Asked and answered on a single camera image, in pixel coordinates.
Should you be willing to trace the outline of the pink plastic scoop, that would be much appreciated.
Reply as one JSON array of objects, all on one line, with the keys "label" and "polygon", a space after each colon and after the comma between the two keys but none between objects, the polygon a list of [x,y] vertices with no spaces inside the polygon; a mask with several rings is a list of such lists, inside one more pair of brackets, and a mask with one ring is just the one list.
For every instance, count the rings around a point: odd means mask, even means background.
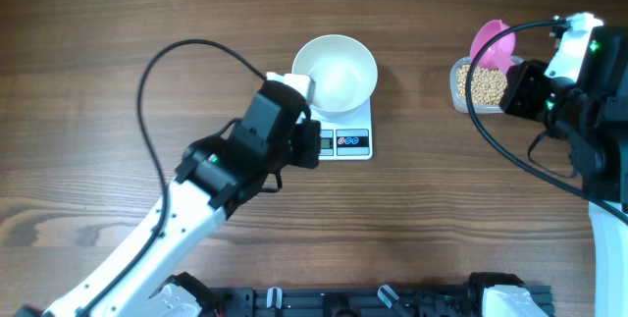
[{"label": "pink plastic scoop", "polygon": [[[502,20],[491,20],[485,23],[477,32],[470,47],[470,58],[475,59],[482,49],[493,37],[500,32],[509,29]],[[514,65],[511,60],[516,44],[516,36],[510,33],[493,43],[480,59],[478,66],[489,70],[499,70],[506,75],[510,67]]]}]

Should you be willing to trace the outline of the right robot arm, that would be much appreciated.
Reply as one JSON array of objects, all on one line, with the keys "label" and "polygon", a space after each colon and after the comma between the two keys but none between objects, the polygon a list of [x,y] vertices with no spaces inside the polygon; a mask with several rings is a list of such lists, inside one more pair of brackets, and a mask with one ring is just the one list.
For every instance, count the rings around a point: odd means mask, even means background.
[{"label": "right robot arm", "polygon": [[496,33],[479,50],[534,27],[550,28],[560,45],[550,63],[532,60],[506,70],[499,102],[507,115],[537,121],[545,136],[566,141],[576,188],[517,158],[484,128],[467,107],[481,136],[506,159],[589,203],[596,253],[595,313],[627,313],[627,29],[586,26],[572,19],[530,22]]}]

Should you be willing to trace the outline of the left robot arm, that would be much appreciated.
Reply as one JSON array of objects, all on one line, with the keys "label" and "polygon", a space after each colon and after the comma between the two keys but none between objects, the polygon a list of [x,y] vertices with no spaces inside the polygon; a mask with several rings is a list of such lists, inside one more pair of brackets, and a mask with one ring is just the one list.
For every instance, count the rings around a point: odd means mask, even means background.
[{"label": "left robot arm", "polygon": [[20,316],[198,316],[209,300],[172,272],[239,206],[292,165],[314,169],[321,125],[310,106],[319,85],[305,75],[270,73],[245,115],[184,152],[161,199],[81,285]]}]

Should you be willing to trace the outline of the white digital kitchen scale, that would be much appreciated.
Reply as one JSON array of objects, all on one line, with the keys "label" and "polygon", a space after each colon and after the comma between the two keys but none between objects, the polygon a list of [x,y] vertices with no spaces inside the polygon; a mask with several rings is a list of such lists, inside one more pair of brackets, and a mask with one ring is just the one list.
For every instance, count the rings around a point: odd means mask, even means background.
[{"label": "white digital kitchen scale", "polygon": [[312,119],[321,124],[320,161],[364,161],[374,153],[371,103],[345,113],[325,113],[310,107]]}]

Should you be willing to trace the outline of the white bowl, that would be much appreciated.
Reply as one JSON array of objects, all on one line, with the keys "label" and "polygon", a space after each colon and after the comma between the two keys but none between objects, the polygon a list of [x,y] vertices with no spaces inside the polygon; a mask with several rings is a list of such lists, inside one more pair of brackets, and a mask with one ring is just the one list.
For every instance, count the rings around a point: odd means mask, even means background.
[{"label": "white bowl", "polygon": [[348,115],[369,101],[379,77],[369,49],[341,34],[307,42],[296,54],[291,72],[314,80],[311,107],[327,119]]}]

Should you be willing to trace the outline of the soybeans in container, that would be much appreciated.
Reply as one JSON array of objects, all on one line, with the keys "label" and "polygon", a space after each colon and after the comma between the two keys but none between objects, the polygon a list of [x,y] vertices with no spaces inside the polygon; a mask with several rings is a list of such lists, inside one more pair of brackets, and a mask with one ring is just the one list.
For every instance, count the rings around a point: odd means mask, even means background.
[{"label": "soybeans in container", "polygon": [[[466,79],[470,65],[463,64],[456,71],[457,87],[463,100],[466,99]],[[475,105],[497,106],[507,86],[506,76],[500,70],[477,67],[471,83],[471,94]]]}]

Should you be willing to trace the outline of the clear plastic container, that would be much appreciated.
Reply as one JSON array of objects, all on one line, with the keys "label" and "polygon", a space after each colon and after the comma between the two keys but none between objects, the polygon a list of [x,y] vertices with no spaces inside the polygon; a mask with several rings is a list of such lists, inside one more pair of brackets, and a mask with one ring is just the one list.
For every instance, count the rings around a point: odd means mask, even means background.
[{"label": "clear plastic container", "polygon": [[[453,107],[460,113],[467,113],[466,85],[472,59],[467,56],[458,60],[450,71],[450,93]],[[470,86],[474,110],[477,114],[499,114],[498,104],[507,85],[505,74],[499,69],[477,66]]]}]

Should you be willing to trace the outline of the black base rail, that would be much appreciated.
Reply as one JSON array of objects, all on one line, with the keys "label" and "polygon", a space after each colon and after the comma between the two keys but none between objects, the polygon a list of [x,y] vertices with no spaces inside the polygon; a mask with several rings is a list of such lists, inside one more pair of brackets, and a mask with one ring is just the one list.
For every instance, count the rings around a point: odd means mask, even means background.
[{"label": "black base rail", "polygon": [[188,273],[172,275],[168,284],[191,292],[202,316],[484,316],[488,288],[509,283],[525,289],[532,306],[555,314],[549,286],[528,286],[514,274],[473,273],[459,285],[412,288],[384,285],[377,289],[266,290],[208,288]]}]

